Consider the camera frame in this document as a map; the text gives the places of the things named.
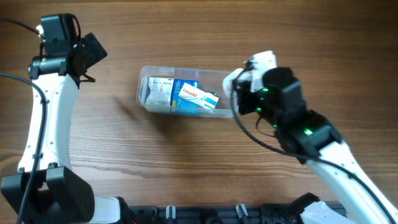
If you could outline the white dropper bottle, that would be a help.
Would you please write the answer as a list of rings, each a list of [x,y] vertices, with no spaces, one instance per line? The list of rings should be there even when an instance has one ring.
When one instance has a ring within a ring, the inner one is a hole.
[[[236,79],[238,77],[238,75],[242,72],[244,72],[244,69],[238,68],[224,78],[222,87],[223,87],[223,91],[224,91],[225,95],[228,98],[231,97],[231,92],[233,90],[233,80]]]

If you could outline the blue medicine box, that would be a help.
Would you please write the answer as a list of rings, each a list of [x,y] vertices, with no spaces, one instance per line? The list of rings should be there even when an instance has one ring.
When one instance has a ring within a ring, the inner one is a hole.
[[[197,80],[182,80],[175,79],[173,88],[172,88],[172,96],[170,99],[170,112],[173,114],[195,114],[197,106],[194,103],[183,100],[179,97],[179,93],[182,90],[182,87],[185,83],[188,83],[191,86],[198,87],[199,81]]]

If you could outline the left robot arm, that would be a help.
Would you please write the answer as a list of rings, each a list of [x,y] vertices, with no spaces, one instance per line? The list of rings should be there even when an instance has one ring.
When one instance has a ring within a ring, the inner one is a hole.
[[[126,223],[130,209],[120,197],[95,196],[72,171],[69,152],[73,105],[81,77],[107,56],[94,34],[61,54],[34,57],[29,80],[34,102],[17,173],[5,176],[1,192],[18,223]]]

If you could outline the white medicine box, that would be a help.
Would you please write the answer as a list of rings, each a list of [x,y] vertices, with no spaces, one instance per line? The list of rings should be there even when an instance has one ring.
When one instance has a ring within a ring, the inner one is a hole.
[[[146,104],[169,106],[173,84],[173,78],[150,77]]]

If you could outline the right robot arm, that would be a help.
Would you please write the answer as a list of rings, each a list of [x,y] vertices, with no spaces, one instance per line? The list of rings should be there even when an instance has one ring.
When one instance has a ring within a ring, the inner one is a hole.
[[[306,195],[292,207],[300,223],[397,223],[397,209],[362,170],[342,135],[322,114],[307,109],[301,83],[290,68],[240,68],[231,73],[229,85],[233,117],[245,135],[307,166],[350,215],[346,218]],[[274,127],[279,149],[243,126],[238,116],[253,112]]]

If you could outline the white Panadol box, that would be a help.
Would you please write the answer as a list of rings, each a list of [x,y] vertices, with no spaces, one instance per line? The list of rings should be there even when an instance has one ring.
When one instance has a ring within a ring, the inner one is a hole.
[[[194,86],[185,83],[182,87],[182,90],[179,93],[179,97],[188,102],[194,103],[195,105],[206,108],[206,109],[215,109],[218,97],[212,95],[211,93],[202,91]]]

